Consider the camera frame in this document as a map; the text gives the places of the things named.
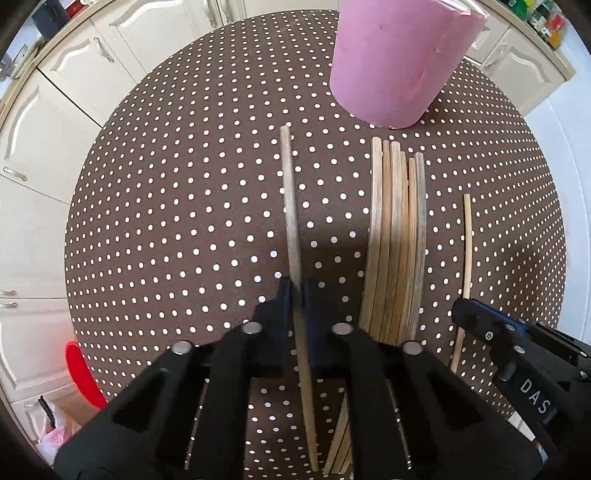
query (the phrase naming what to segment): pink container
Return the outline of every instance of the pink container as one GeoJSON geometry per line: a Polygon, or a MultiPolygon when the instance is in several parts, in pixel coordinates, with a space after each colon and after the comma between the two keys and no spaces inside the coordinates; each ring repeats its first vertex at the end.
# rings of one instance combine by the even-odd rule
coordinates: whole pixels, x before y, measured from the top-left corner
{"type": "Polygon", "coordinates": [[[343,0],[330,89],[378,127],[415,124],[482,31],[488,14],[439,0],[343,0]]]}

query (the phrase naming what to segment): polka dot tablecloth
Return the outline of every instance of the polka dot tablecloth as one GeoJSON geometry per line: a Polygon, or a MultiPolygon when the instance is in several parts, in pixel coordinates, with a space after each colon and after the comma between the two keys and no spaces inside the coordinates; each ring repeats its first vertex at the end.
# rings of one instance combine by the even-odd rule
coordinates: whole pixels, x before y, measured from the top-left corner
{"type": "MultiPolygon", "coordinates": [[[[449,363],[463,269],[462,194],[472,196],[472,296],[555,326],[564,229],[546,161],[524,119],[463,61],[419,123],[374,128],[329,89],[338,13],[294,11],[228,25],[151,72],[88,155],[66,234],[77,338],[107,399],[179,339],[205,344],[252,316],[288,274],[279,128],[288,124],[303,270],[342,318],[361,307],[371,204],[371,138],[423,152],[427,257],[417,339],[449,363]]],[[[278,381],[254,382],[247,478],[319,477],[307,457],[295,350],[278,381]]],[[[500,412],[486,348],[465,340],[458,374],[500,412]]],[[[319,459],[343,395],[318,380],[319,459]]]]}

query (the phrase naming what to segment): red bowl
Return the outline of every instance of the red bowl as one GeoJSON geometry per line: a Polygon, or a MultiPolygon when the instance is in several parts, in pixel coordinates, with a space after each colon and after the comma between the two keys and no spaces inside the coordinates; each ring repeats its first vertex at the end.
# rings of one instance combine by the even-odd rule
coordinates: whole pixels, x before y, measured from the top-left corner
{"type": "Polygon", "coordinates": [[[88,369],[88,365],[86,365],[84,355],[82,355],[82,350],[77,342],[68,342],[66,345],[66,365],[74,385],[76,385],[78,391],[92,406],[101,409],[107,405],[107,401],[103,397],[103,394],[100,393],[95,379],[92,378],[92,374],[88,369]]]}

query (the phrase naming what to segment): black kettle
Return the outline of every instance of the black kettle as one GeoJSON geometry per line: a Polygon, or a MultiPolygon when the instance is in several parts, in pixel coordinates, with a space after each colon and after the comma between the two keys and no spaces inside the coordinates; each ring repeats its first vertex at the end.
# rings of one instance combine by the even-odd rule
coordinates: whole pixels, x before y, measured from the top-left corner
{"type": "Polygon", "coordinates": [[[70,16],[60,0],[46,0],[35,10],[31,18],[43,38],[51,40],[53,35],[68,23],[70,16]]]}

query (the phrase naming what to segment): bundle of wooden strips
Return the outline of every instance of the bundle of wooden strips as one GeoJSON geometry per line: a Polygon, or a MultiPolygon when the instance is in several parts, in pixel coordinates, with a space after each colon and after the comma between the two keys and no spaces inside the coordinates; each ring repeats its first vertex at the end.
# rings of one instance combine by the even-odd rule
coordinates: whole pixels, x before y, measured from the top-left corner
{"type": "MultiPolygon", "coordinates": [[[[425,164],[408,161],[398,142],[372,141],[368,256],[359,327],[380,342],[414,338],[427,238],[425,164]]],[[[349,412],[343,400],[323,473],[346,473],[352,458],[349,412]]]]}

